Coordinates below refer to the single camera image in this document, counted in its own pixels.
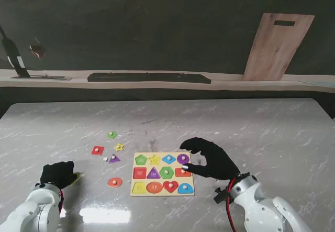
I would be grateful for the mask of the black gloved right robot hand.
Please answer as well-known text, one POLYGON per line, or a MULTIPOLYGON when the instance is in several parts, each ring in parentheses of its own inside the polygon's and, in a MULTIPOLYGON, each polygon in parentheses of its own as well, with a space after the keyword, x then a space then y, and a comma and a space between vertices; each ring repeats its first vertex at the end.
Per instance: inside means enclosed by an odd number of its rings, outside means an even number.
POLYGON ((184 141, 180 149, 192 154, 200 153, 206 159, 206 165, 183 164, 184 171, 216 180, 232 180, 240 174, 240 170, 223 148, 211 141, 194 137, 184 141))

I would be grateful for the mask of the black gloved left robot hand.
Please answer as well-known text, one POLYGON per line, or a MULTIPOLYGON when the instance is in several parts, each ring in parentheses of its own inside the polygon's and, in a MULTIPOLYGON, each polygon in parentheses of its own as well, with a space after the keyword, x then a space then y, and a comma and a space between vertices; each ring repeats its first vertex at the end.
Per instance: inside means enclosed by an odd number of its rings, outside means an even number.
POLYGON ((47 164, 43 167, 42 175, 40 177, 41 184, 53 184, 60 190, 71 185, 76 179, 74 174, 74 162, 58 162, 54 164, 47 164))

